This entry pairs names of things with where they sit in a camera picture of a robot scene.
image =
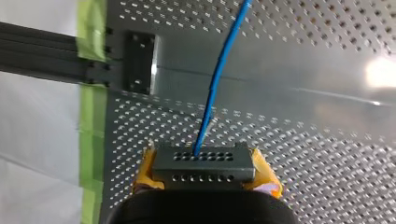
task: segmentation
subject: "metal sheet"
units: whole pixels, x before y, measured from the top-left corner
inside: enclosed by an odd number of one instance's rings
[[[202,147],[198,156],[192,147],[156,144],[152,178],[166,189],[242,189],[254,179],[255,169],[248,144],[234,147]]]
[[[158,35],[154,92],[203,104],[235,2],[113,1],[109,24]],[[394,11],[391,1],[255,1],[217,106],[394,136]]]
[[[114,110],[110,206],[129,193],[148,139],[195,140],[240,2],[110,2],[110,26],[159,37],[154,92],[162,97],[116,97],[124,108]],[[207,143],[262,148],[303,223],[395,222],[395,21],[389,0],[254,1],[220,82],[222,121]]]
[[[149,142],[193,142],[204,107],[145,95],[111,93],[106,122],[102,218],[131,194]],[[247,142],[262,150],[302,223],[394,223],[395,145],[298,120],[217,108],[205,143]]]

